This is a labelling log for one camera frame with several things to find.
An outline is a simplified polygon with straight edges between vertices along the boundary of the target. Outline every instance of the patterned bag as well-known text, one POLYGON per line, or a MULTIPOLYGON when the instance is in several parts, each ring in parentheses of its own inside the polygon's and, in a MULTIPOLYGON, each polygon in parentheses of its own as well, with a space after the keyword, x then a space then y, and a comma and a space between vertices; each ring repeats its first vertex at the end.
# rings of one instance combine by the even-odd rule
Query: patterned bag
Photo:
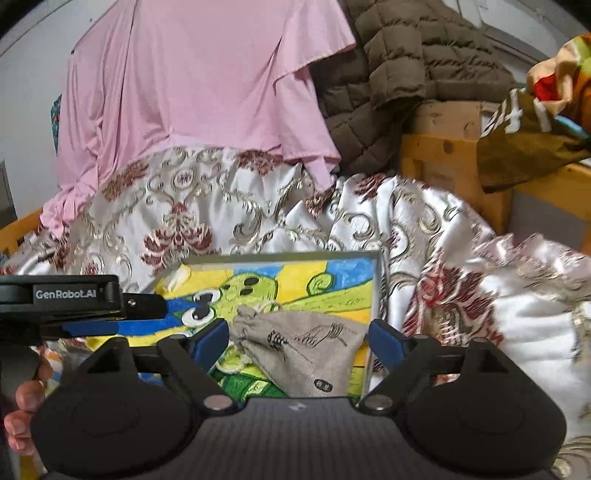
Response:
POLYGON ((230 336, 290 397, 344 397, 367 328, 324 313, 240 306, 230 336))

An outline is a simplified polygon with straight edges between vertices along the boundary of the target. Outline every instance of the brown puffer jacket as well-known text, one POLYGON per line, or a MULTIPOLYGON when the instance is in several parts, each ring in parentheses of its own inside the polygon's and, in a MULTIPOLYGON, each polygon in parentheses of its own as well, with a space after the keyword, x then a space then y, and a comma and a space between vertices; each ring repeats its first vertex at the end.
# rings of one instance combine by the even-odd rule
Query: brown puffer jacket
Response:
POLYGON ((311 67, 341 172, 396 169, 423 100, 502 101, 514 85, 486 37, 441 0, 339 0, 357 46, 311 67))

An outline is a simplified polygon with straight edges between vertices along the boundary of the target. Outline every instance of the screw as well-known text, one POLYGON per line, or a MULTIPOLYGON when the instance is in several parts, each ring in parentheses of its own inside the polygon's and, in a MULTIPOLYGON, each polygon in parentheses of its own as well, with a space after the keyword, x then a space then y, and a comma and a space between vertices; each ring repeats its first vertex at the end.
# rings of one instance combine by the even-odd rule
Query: screw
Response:
POLYGON ((212 411, 222 411, 230 408, 234 402, 225 395, 209 395, 203 400, 203 405, 212 411))
POLYGON ((366 408, 373 411, 382 411, 394 405, 392 399, 386 395, 372 395, 363 401, 366 408))

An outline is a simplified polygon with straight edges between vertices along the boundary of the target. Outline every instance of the pink cloth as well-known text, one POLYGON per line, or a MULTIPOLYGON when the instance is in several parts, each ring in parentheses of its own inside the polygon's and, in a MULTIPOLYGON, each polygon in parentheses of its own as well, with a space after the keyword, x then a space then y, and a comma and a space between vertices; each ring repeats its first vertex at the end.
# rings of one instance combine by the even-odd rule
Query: pink cloth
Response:
POLYGON ((340 155, 307 65, 354 43, 336 0, 118 0, 72 54, 43 225, 61 236, 113 172, 187 138, 302 159, 327 188, 340 155))

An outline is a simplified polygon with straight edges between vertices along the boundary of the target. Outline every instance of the human hand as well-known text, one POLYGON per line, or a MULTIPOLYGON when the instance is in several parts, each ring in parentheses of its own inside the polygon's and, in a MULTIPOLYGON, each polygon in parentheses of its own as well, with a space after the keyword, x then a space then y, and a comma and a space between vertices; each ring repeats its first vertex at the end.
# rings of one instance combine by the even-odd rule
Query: human hand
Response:
POLYGON ((12 412, 4 418, 8 444, 19 455, 32 455, 35 452, 35 446, 31 439, 31 418, 45 400, 45 392, 41 382, 49 380, 52 374, 51 365, 42 358, 35 379, 21 384, 17 389, 16 401, 20 410, 12 412))

